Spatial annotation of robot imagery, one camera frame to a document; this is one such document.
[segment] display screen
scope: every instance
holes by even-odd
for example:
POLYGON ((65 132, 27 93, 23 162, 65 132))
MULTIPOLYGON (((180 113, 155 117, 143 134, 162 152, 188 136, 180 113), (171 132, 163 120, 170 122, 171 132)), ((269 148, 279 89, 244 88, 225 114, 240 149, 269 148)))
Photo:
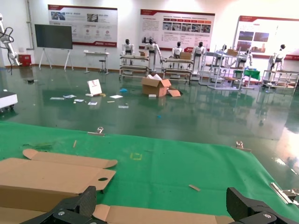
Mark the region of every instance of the display screen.
POLYGON ((35 28, 38 47, 73 49, 70 26, 35 24, 35 28))

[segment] red box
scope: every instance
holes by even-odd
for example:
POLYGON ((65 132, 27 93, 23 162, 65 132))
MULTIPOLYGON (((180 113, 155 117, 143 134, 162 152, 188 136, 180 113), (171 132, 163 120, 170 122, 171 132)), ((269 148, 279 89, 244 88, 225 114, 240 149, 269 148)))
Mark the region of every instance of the red box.
POLYGON ((19 55, 19 62, 22 66, 31 66, 31 55, 19 55))

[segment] green cloth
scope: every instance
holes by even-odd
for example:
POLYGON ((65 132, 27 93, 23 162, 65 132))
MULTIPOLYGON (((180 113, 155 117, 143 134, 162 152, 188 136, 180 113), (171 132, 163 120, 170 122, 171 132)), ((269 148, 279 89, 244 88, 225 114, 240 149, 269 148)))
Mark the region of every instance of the green cloth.
POLYGON ((1 159, 24 158, 26 148, 117 159, 112 168, 117 173, 105 193, 98 194, 98 203, 228 215, 226 189, 235 187, 299 221, 298 208, 285 205, 274 193, 269 186, 273 178, 255 156, 228 146, 114 134, 100 137, 9 122, 0 122, 0 136, 1 159))
POLYGON ((251 76, 252 78, 260 80, 260 72, 259 71, 245 70, 244 75, 245 76, 251 76))

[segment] hole in cardboard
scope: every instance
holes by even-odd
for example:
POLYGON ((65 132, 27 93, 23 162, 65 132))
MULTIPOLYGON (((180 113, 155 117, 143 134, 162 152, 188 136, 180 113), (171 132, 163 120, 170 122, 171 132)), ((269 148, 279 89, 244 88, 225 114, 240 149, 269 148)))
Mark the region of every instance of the hole in cardboard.
POLYGON ((106 180, 108 180, 108 178, 106 178, 106 177, 102 177, 99 179, 99 181, 106 181, 106 180))

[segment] sign board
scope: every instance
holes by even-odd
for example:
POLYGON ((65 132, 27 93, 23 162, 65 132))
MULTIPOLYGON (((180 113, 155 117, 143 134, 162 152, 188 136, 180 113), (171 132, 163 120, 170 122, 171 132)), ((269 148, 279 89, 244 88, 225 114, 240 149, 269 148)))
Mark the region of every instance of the sign board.
POLYGON ((117 47, 117 8, 48 5, 50 25, 71 26, 73 44, 117 47))
POLYGON ((298 19, 240 16, 234 47, 246 51, 251 47, 254 57, 269 58, 286 45, 286 60, 299 61, 298 19))
POLYGON ((87 81, 87 84, 92 95, 99 95, 102 93, 100 81, 98 79, 87 81))
POLYGON ((141 9, 139 48, 153 38, 161 50, 172 50, 181 42, 181 47, 191 52, 203 42, 209 49, 215 14, 190 13, 141 9))

